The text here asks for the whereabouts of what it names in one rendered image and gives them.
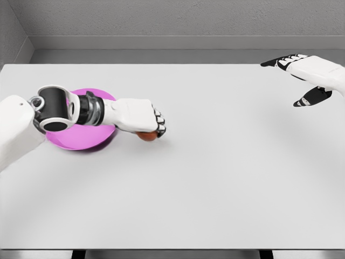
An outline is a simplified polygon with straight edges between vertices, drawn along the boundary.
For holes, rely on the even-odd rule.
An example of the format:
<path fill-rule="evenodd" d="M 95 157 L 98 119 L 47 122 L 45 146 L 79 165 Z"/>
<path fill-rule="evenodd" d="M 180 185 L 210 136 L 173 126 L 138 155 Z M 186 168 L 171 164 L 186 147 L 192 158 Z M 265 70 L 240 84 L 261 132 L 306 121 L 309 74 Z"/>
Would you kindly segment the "red apple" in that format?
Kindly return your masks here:
<path fill-rule="evenodd" d="M 154 141 L 157 138 L 157 132 L 137 132 L 136 135 L 144 141 L 150 142 Z"/>

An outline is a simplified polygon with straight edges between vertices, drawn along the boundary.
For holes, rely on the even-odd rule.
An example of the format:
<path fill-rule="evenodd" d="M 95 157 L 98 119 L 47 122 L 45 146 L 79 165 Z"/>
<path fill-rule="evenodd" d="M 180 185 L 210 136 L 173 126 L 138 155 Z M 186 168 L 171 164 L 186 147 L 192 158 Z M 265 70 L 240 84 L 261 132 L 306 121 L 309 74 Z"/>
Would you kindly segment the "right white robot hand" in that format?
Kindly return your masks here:
<path fill-rule="evenodd" d="M 293 104 L 294 107 L 313 106 L 330 98 L 332 96 L 330 73 L 331 70 L 338 68 L 338 65 L 331 61 L 304 54 L 291 54 L 271 59 L 261 63 L 260 66 L 278 67 L 293 77 L 314 85 L 313 89 Z"/>

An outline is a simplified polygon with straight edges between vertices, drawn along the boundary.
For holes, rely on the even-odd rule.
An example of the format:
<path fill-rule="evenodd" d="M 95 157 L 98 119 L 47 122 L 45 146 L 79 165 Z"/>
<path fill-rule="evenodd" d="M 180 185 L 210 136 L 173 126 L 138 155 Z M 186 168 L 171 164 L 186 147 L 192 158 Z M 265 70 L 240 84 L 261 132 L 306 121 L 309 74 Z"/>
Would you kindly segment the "pink round plate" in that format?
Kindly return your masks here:
<path fill-rule="evenodd" d="M 106 141 L 114 125 L 101 125 L 105 118 L 104 103 L 114 100 L 109 93 L 95 88 L 68 91 L 57 85 L 39 89 L 43 100 L 37 121 L 53 144 L 70 150 L 83 150 Z"/>

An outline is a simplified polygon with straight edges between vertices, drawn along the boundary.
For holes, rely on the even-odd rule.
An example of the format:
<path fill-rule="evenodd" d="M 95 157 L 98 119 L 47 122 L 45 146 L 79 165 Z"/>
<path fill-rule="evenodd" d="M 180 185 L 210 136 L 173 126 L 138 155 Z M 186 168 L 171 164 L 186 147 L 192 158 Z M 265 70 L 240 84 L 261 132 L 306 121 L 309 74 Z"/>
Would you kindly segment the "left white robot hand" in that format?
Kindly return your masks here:
<path fill-rule="evenodd" d="M 133 99 L 130 115 L 134 119 L 134 130 L 137 132 L 157 132 L 161 138 L 167 131 L 163 114 L 148 99 Z"/>

